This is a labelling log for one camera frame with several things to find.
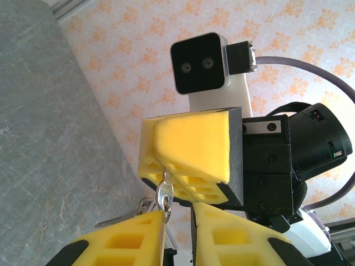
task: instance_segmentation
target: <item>camera lens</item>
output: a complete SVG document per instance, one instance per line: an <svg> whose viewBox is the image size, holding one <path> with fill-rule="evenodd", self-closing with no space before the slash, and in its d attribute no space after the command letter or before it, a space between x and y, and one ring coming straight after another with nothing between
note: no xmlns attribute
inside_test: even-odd
<svg viewBox="0 0 355 266"><path fill-rule="evenodd" d="M188 73L188 72L190 72L191 71L191 64L190 63L184 63L184 64L182 64L182 66L181 66L181 70L182 70L182 72L184 72L184 73Z"/></svg>
<svg viewBox="0 0 355 266"><path fill-rule="evenodd" d="M214 61L212 58L206 58L202 62L202 65L204 66L205 69L210 69L213 67Z"/></svg>

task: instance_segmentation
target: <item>cable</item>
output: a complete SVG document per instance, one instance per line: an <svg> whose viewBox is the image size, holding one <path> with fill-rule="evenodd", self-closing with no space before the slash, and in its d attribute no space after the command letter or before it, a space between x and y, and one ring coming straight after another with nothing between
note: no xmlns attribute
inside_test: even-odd
<svg viewBox="0 0 355 266"><path fill-rule="evenodd" d="M338 78L337 76L333 75L332 73L325 71L315 65L297 60L292 58L286 57L257 57L256 64L263 65L263 64L278 64L278 65L289 65L291 67L300 68L305 71L311 72L320 76L330 83L337 86L341 89L355 104L355 90L353 90L345 81ZM351 189L355 186L355 172L350 177L348 182L335 194L331 195L330 197L323 199L319 202L312 203L309 205L304 206L305 211L309 211L311 209L317 209L329 205L335 201L338 201L340 198L344 197Z"/></svg>

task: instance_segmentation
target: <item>gray marble surface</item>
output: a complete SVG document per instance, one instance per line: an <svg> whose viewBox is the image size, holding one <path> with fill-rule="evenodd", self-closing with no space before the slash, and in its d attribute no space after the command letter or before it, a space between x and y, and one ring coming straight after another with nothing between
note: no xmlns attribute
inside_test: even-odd
<svg viewBox="0 0 355 266"><path fill-rule="evenodd" d="M0 265L45 265L143 195L48 5L0 0Z"/></svg>

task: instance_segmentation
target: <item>black camera module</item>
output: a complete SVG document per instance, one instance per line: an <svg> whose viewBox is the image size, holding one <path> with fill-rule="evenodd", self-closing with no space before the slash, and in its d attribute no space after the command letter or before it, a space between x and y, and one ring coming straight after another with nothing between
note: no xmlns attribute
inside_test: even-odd
<svg viewBox="0 0 355 266"><path fill-rule="evenodd" d="M224 37L208 33L171 46L171 62L178 93L214 90L228 83L224 61L226 44Z"/></svg>

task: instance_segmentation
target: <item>yellow foam pad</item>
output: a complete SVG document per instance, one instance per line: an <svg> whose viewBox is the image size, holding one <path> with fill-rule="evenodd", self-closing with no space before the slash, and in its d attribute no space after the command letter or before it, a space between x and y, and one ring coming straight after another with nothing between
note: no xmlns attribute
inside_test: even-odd
<svg viewBox="0 0 355 266"><path fill-rule="evenodd" d="M289 243L281 233L208 204L193 203L193 210L196 266L285 266L268 242L277 238Z"/></svg>
<svg viewBox="0 0 355 266"><path fill-rule="evenodd" d="M227 202L217 183L230 181L229 112L208 110L145 119L138 176L158 185L165 170L173 175L174 197Z"/></svg>
<svg viewBox="0 0 355 266"><path fill-rule="evenodd" d="M73 266L159 266L163 264L165 214L155 211L83 235L89 246Z"/></svg>

